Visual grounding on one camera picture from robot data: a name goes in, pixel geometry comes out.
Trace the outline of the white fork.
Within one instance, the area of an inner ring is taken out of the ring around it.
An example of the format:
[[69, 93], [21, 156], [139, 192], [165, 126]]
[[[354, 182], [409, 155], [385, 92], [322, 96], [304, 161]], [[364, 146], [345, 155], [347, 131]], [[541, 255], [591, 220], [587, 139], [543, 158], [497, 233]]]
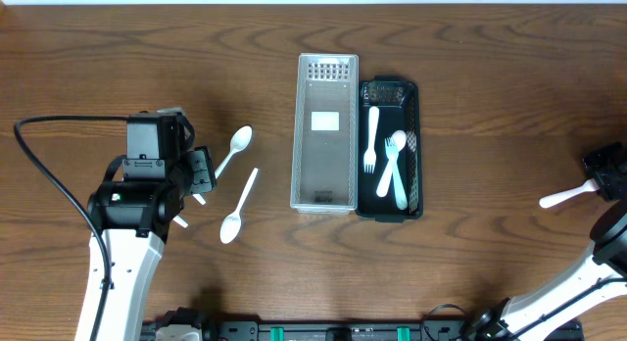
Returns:
[[600, 188], [595, 180], [593, 178], [590, 178], [578, 187], [542, 197], [539, 200], [539, 205], [541, 208], [547, 209], [583, 193], [597, 192], [599, 190]]
[[367, 146], [363, 155], [364, 171], [374, 173], [376, 167], [375, 139], [379, 121], [379, 109], [375, 106], [368, 108], [367, 115]]

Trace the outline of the white spoon bowl down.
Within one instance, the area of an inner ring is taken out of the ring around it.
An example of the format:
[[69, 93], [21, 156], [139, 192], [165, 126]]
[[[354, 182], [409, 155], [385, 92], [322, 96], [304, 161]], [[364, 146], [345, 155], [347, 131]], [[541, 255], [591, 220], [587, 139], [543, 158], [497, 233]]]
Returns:
[[239, 234], [243, 225], [241, 218], [242, 208], [252, 190], [252, 187], [258, 176], [259, 169], [253, 168], [239, 198], [238, 204], [235, 210], [230, 213], [222, 222], [219, 232], [219, 239], [222, 244], [231, 243]]

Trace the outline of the pale green fork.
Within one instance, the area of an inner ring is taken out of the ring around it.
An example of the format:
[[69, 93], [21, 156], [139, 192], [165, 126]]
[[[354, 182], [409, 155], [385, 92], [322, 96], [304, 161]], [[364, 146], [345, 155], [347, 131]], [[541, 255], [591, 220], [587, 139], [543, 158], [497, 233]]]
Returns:
[[404, 149], [407, 144], [406, 133], [402, 130], [395, 131], [389, 138], [389, 143], [396, 146], [396, 156], [392, 158], [392, 152], [386, 151], [388, 162], [392, 163], [392, 180], [394, 184], [395, 201], [399, 210], [405, 210], [408, 207], [408, 199], [405, 191], [405, 186], [401, 179], [400, 170], [398, 168], [399, 153]]

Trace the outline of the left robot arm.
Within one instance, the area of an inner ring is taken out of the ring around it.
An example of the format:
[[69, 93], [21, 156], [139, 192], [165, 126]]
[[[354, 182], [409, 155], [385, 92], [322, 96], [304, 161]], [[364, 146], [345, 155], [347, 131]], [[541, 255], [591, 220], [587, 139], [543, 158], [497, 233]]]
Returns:
[[136, 340], [169, 226], [187, 196], [217, 185], [211, 153], [196, 147], [179, 108], [130, 116], [126, 153], [110, 162], [88, 201], [96, 233], [78, 340]]

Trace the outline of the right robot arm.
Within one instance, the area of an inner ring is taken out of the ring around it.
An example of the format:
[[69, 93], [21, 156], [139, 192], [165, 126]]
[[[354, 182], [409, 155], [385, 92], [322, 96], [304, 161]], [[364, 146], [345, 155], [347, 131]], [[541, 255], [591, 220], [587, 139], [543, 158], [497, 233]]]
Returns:
[[626, 145], [614, 142], [583, 158], [588, 179], [545, 196], [543, 209], [597, 192], [613, 204], [594, 224], [583, 254], [538, 290], [502, 300], [465, 330], [467, 340], [544, 340], [589, 309], [626, 294]]

